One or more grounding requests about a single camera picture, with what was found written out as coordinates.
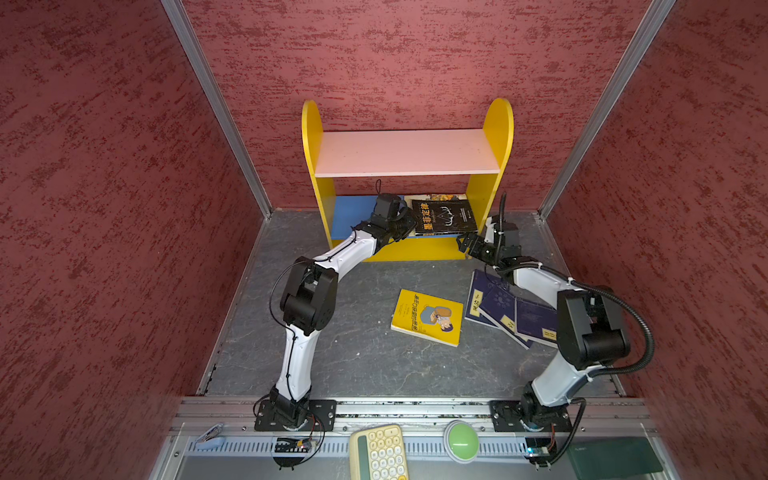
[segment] calculator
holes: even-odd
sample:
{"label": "calculator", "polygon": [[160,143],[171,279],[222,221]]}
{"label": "calculator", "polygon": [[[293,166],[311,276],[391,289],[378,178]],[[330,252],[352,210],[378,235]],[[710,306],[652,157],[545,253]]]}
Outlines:
{"label": "calculator", "polygon": [[408,480],[406,445],[399,425],[360,430],[349,437],[353,480]]}

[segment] dark blue book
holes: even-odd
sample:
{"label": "dark blue book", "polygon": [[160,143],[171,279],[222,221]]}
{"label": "dark blue book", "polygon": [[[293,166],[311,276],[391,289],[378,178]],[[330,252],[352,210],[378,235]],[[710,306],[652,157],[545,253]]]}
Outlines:
{"label": "dark blue book", "polygon": [[550,306],[516,299],[515,332],[522,339],[558,347],[558,311]]}
{"label": "dark blue book", "polygon": [[515,335],[515,308],[516,298],[506,288],[494,286],[483,296],[480,302],[480,313],[491,320],[504,333],[526,350],[531,348],[533,342]]}
{"label": "dark blue book", "polygon": [[494,286],[506,288],[504,280],[495,275],[488,275],[483,270],[475,270],[475,272],[472,273],[472,284],[469,286],[469,295],[464,308],[464,318],[466,320],[482,323],[491,328],[498,328],[491,320],[485,318],[480,313],[480,303],[482,302],[483,297],[491,291],[491,288]]}

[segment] cartoon character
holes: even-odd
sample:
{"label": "cartoon character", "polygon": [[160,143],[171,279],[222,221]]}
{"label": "cartoon character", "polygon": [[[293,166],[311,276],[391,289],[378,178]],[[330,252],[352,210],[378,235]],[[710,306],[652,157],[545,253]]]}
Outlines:
{"label": "cartoon character", "polygon": [[443,332],[452,332],[451,309],[445,306],[426,306],[419,319],[425,325],[440,325]]}

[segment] gray marble floor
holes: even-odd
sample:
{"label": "gray marble floor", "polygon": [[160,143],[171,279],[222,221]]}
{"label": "gray marble floor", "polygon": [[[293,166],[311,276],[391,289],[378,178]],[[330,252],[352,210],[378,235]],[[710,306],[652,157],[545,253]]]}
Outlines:
{"label": "gray marble floor", "polygon": [[[523,253],[564,269],[544,242],[533,214],[511,218]],[[243,297],[207,388],[211,396],[261,396],[280,374],[285,332],[269,317],[275,279],[298,256],[328,250],[317,212],[278,211],[267,224]],[[389,329],[400,289],[464,303],[476,260],[361,263],[339,284],[336,312],[320,333],[312,366],[313,396],[499,396],[516,398],[555,350],[524,350],[499,330],[464,322],[458,347]],[[276,289],[275,309],[283,289]],[[516,290],[516,294],[530,293]],[[585,396],[617,396],[607,377]]]}

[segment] blue shelf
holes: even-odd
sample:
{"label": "blue shelf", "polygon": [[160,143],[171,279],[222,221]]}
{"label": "blue shelf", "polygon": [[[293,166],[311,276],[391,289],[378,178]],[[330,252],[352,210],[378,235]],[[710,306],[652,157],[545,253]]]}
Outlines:
{"label": "blue shelf", "polygon": [[[336,197],[336,206],[333,209],[333,225],[331,226],[331,240],[345,240],[352,233],[352,227],[371,217],[375,206],[376,195]],[[457,235],[431,235],[428,237],[410,238],[442,237],[457,237]]]}

